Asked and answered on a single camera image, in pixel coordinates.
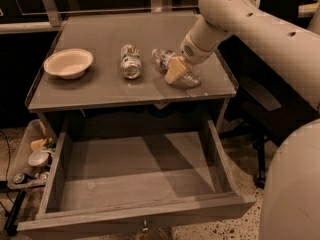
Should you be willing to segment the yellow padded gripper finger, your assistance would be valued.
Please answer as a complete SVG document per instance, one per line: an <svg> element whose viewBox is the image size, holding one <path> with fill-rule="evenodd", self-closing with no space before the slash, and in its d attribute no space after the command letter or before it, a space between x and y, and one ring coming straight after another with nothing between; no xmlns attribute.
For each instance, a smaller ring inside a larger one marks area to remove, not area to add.
<svg viewBox="0 0 320 240"><path fill-rule="evenodd" d="M168 64L165 80L168 84L173 84L180 76L188 71L185 63L179 58L174 57Z"/></svg>

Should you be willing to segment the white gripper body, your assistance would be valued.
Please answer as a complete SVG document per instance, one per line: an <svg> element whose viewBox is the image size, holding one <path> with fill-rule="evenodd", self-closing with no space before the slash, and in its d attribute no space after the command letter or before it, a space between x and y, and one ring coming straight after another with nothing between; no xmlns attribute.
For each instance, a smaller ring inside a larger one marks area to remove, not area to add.
<svg viewBox="0 0 320 240"><path fill-rule="evenodd" d="M198 65L205 62L231 36L231 33L209 24L203 16L199 16L183 39L180 50L189 63Z"/></svg>

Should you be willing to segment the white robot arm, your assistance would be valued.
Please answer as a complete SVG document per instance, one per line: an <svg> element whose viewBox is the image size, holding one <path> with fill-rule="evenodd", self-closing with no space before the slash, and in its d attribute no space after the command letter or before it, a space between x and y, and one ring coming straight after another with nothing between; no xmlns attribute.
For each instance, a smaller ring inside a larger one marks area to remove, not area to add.
<svg viewBox="0 0 320 240"><path fill-rule="evenodd" d="M312 108L320 106L320 37L259 10L249 0L198 0L200 16L180 50L200 64L237 36ZM280 145L263 194L259 240L320 240L320 120Z"/></svg>

